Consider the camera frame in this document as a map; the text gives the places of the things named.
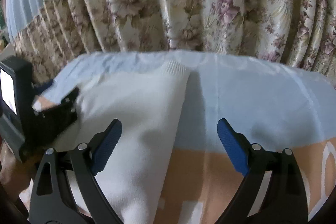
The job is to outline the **person's left hand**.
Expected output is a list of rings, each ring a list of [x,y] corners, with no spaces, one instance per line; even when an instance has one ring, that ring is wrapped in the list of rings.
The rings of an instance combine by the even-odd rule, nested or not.
[[[22,163],[10,151],[6,144],[1,148],[1,184],[13,199],[27,189],[34,173],[34,162],[27,160]]]

